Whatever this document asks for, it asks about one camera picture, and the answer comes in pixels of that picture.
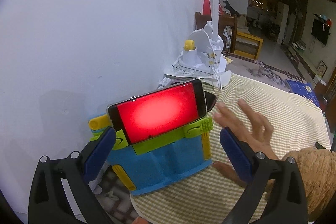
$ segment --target black cat figurine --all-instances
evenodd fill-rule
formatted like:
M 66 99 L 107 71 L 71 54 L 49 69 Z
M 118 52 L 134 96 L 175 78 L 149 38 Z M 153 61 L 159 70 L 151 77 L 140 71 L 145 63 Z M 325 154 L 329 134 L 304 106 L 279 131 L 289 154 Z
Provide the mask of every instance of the black cat figurine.
M 237 15 L 237 17 L 240 17 L 240 14 L 238 13 L 238 11 L 236 11 L 235 9 L 233 9 L 231 6 L 230 6 L 230 3 L 228 2 L 228 0 L 224 0 L 223 1 L 224 4 L 225 4 L 225 9 L 228 9 L 231 13 L 231 15 Z

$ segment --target black smartphone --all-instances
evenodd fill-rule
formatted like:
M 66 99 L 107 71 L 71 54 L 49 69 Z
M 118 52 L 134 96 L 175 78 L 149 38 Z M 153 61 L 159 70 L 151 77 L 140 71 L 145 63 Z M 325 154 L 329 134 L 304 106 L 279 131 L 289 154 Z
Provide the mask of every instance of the black smartphone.
M 171 85 L 110 105 L 107 114 L 128 144 L 142 142 L 203 118 L 207 114 L 203 84 L 193 79 Z

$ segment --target picture frame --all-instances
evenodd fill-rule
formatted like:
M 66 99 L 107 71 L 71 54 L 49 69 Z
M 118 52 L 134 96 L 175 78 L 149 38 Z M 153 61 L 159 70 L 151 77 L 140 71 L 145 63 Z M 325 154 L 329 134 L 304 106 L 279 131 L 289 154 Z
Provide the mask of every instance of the picture frame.
M 317 67 L 317 76 L 322 78 L 325 75 L 327 69 L 328 67 L 325 65 L 323 60 L 321 60 L 319 66 Z

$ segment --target wall-mounted tv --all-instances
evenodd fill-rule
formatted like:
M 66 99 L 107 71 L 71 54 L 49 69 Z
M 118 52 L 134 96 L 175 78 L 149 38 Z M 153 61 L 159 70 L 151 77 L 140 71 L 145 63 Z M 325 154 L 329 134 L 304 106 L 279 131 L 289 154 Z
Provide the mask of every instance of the wall-mounted tv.
M 324 45 L 326 45 L 329 37 L 330 27 L 328 25 L 324 25 L 323 30 L 323 24 L 324 22 L 314 19 L 311 35 L 316 37 L 319 41 L 321 41 Z

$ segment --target yellow plastic clip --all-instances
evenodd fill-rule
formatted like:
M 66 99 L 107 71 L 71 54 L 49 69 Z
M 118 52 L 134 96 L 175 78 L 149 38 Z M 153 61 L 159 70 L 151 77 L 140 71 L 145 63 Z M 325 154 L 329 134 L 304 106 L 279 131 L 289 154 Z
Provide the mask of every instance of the yellow plastic clip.
M 209 132 L 203 133 L 201 135 L 201 140 L 202 140 L 204 160 L 209 160 L 209 159 L 211 159 L 211 148 L 210 148 Z
M 124 168 L 122 168 L 120 165 L 113 165 L 112 166 L 113 171 L 116 173 L 118 178 L 121 180 L 122 183 L 126 186 L 126 188 L 130 191 L 136 190 L 136 187 L 134 183 L 131 181 L 129 176 L 126 174 Z
M 111 126 L 111 121 L 107 114 L 95 117 L 89 121 L 89 128 L 92 130 L 98 130 L 108 126 Z

